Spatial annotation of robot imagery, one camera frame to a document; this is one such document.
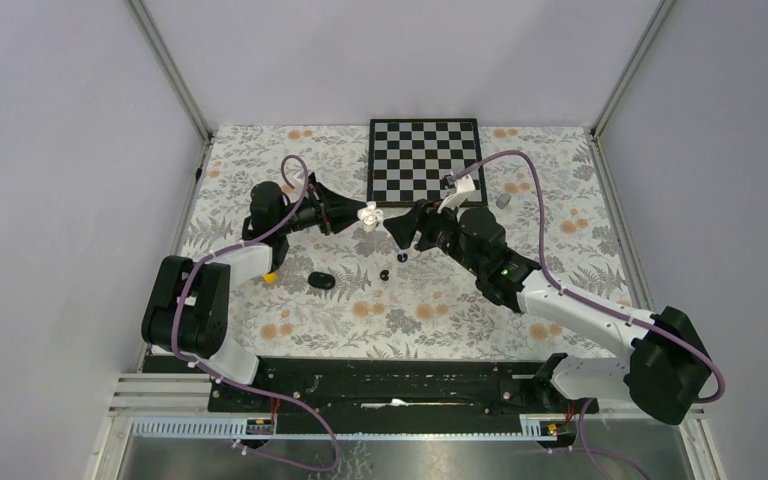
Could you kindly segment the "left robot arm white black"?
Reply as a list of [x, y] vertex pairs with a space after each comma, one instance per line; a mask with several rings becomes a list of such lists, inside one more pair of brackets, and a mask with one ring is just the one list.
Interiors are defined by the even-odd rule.
[[257, 184], [250, 198], [239, 243], [208, 254], [203, 263], [176, 255], [161, 261], [141, 336], [204, 366], [217, 379], [234, 382], [232, 398], [245, 410], [256, 411], [269, 401], [271, 387], [256, 375], [258, 357], [228, 332], [231, 288], [276, 272], [294, 232], [316, 227], [324, 235], [336, 235], [356, 222], [373, 230], [383, 215], [375, 203], [343, 197], [314, 175], [308, 176], [295, 202], [272, 181]]

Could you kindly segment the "white earbud charging case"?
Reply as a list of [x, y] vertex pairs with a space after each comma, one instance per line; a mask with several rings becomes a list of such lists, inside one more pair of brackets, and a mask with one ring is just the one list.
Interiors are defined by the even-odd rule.
[[365, 232], [372, 232], [385, 220], [385, 215], [375, 201], [369, 201], [357, 211], [357, 218]]

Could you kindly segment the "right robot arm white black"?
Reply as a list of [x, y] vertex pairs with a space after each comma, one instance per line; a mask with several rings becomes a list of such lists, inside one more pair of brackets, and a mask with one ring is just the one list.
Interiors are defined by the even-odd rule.
[[533, 386], [543, 410], [557, 412], [571, 400], [612, 399], [678, 425], [693, 405], [704, 402], [708, 379], [722, 377], [686, 313], [626, 307], [562, 286], [544, 266], [507, 245], [504, 227], [486, 207], [458, 213], [420, 201], [383, 226], [402, 249], [443, 252], [474, 275], [476, 288], [491, 303], [555, 322], [613, 354], [612, 359], [566, 354], [549, 359], [548, 375]]

